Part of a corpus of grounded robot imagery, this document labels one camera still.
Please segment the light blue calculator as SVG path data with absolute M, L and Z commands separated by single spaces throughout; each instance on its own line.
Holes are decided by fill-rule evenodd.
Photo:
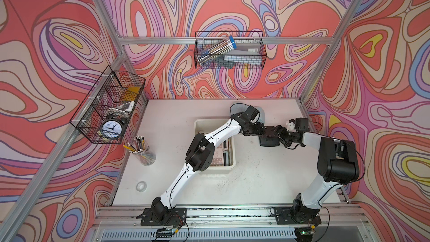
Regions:
M 234 103 L 230 106 L 230 114 L 237 114 L 245 112 L 249 105 L 244 103 Z M 253 107 L 259 112 L 256 117 L 252 120 L 253 123 L 259 122 L 265 124 L 265 113 L 262 107 L 253 105 Z

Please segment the white plastic storage box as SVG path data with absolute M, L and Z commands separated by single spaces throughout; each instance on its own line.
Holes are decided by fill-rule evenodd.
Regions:
M 195 134 L 207 134 L 218 129 L 227 122 L 221 119 L 197 119 L 194 122 Z M 236 167 L 236 154 L 234 138 L 220 143 L 215 149 L 211 165 L 201 175 L 224 175 L 230 173 Z

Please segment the pink calculator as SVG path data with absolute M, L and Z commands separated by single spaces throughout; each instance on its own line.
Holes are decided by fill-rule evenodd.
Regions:
M 211 166 L 230 166 L 230 142 L 224 141 L 216 147 Z

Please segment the black calculator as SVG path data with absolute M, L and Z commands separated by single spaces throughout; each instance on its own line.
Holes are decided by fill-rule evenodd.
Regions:
M 264 133 L 259 136 L 259 145 L 261 147 L 278 147 L 280 145 L 275 126 L 265 126 Z

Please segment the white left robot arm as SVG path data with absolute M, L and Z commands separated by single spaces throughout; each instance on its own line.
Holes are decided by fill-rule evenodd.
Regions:
M 137 216 L 141 226 L 181 226 L 187 210 L 178 212 L 176 197 L 195 175 L 206 171 L 213 161 L 216 148 L 237 134 L 260 136 L 264 134 L 264 123 L 260 121 L 262 111 L 252 105 L 245 110 L 231 113 L 229 119 L 217 129 L 207 134 L 197 133 L 185 157 L 184 165 L 170 187 L 159 197 L 154 198 L 149 208 Z

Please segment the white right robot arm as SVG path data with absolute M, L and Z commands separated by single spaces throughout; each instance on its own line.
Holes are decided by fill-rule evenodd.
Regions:
M 293 222 L 313 222 L 322 209 L 322 204 L 333 192 L 359 180 L 357 148 L 353 141 L 310 132 L 307 118 L 292 119 L 288 127 L 278 125 L 274 128 L 274 134 L 287 149 L 296 143 L 318 151 L 318 174 L 310 186 L 293 201 L 290 208 Z

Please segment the grey white box in basket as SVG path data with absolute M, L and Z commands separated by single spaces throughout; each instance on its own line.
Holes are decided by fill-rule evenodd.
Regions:
M 224 55 L 224 60 L 234 63 L 259 65 L 262 63 L 259 44 L 239 44 L 236 49 Z

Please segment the clear tube of pencils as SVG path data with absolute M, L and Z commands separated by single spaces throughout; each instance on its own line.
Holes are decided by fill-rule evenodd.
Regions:
M 198 67 L 209 67 L 218 61 L 228 52 L 237 48 L 236 41 L 232 36 L 223 39 L 201 39 L 196 44 L 196 64 Z

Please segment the clear pen cup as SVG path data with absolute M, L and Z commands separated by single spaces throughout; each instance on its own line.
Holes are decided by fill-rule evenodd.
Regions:
M 134 155 L 143 166 L 150 166 L 156 161 L 156 155 L 150 150 L 143 136 L 135 136 L 133 141 L 123 145 L 123 148 Z

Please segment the clear tape roll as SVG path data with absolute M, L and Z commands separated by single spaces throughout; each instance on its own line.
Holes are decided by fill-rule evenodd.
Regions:
M 138 192 L 144 192 L 147 189 L 147 183 L 145 181 L 138 182 L 136 185 L 136 190 Z

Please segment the white device in basket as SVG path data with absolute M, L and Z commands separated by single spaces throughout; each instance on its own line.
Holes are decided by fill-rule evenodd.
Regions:
M 131 113 L 133 108 L 135 106 L 135 102 L 131 101 L 131 102 L 127 102 L 124 103 L 122 105 L 118 105 L 117 107 L 115 107 L 117 110 L 121 110 L 122 112 L 127 112 L 127 113 Z

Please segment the yellow item in basket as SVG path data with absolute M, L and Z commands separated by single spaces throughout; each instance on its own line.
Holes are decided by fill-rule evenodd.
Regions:
M 122 92 L 120 96 L 121 103 L 135 101 L 139 95 L 139 91 L 140 91 L 140 87 L 135 87 L 135 86 L 128 87 Z

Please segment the green circuit board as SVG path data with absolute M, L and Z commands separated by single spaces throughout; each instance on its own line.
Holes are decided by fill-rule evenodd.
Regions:
M 157 229 L 155 238 L 156 239 L 171 238 L 177 233 L 178 233 L 178 229 L 166 229 L 166 228 Z

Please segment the black alarm clock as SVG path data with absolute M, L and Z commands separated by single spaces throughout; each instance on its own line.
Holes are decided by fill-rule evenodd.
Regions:
M 124 134 L 127 122 L 127 118 L 117 118 L 109 114 L 101 125 L 101 135 L 109 140 L 118 139 Z

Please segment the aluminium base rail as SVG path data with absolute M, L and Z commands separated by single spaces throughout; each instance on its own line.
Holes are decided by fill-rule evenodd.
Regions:
M 359 205 L 324 205 L 318 217 L 297 224 L 288 205 L 179 206 L 187 212 L 181 226 L 141 226 L 136 217 L 144 206 L 102 208 L 86 242 L 377 242 L 376 232 Z M 178 229 L 171 238 L 156 239 L 157 229 Z

